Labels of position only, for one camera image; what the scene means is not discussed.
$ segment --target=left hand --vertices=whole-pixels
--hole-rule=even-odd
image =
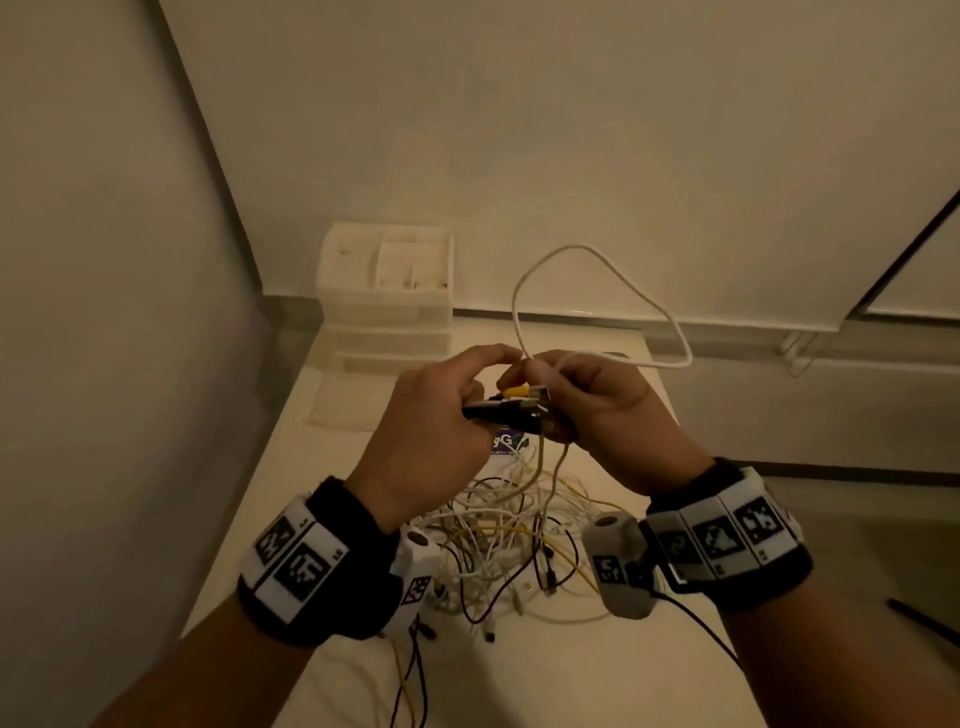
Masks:
[[[506,344],[470,347],[446,361],[403,372],[383,418],[345,483],[390,533],[466,488],[490,457],[499,425],[463,416],[484,398],[474,378],[523,356]]]

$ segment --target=tabletop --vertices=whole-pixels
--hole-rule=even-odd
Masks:
[[[622,352],[649,359],[638,330],[524,324],[532,352],[580,349]],[[514,343],[509,321],[454,318],[452,350],[473,344]],[[503,367],[478,377],[494,391]],[[657,370],[643,369],[669,407]],[[369,433],[322,429],[308,416],[323,378],[317,347],[294,384],[263,456],[244,494],[184,632],[232,591],[244,550],[297,493],[327,475],[346,477]],[[552,467],[560,447],[547,444]],[[617,484],[583,450],[573,447],[564,473],[579,477],[592,497],[641,515],[647,498]],[[532,590],[532,574],[517,580]],[[743,675],[710,637],[675,606],[658,603],[647,619],[610,616],[575,578],[570,589],[537,595],[524,614],[504,611],[496,641],[485,642],[462,617],[424,609],[438,633],[420,640],[431,726],[533,728],[533,726],[763,726]],[[712,604],[700,595],[680,598],[714,631],[724,635]],[[375,728],[390,720],[397,689],[394,654],[385,640],[355,642],[335,637],[317,650],[276,721],[277,728],[311,726]],[[404,714],[398,726],[409,724]]]

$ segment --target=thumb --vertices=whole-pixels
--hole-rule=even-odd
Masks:
[[[525,362],[527,383],[531,386],[544,386],[550,390],[550,401],[558,409],[576,420],[586,414],[592,404],[591,395],[578,389],[573,382],[540,359],[527,359]]]

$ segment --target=wristband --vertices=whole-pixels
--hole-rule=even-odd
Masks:
[[[365,640],[400,603],[403,578],[391,573],[398,541],[331,476],[260,534],[241,565],[240,604],[288,644],[316,647],[334,634]]]
[[[675,592],[702,592],[725,611],[786,594],[813,569],[800,525],[763,479],[723,459],[653,497],[640,530]]]

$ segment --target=hand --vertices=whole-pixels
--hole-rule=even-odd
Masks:
[[[484,466],[498,425],[467,420],[461,407],[484,398],[480,372],[522,356],[506,344],[477,346],[400,375],[345,483],[384,533],[446,503]]]
[[[713,465],[713,458],[677,425],[636,367],[569,354],[554,350],[524,359],[496,385],[501,390],[523,382],[545,385],[552,405],[576,425],[577,444],[642,495],[682,487]]]

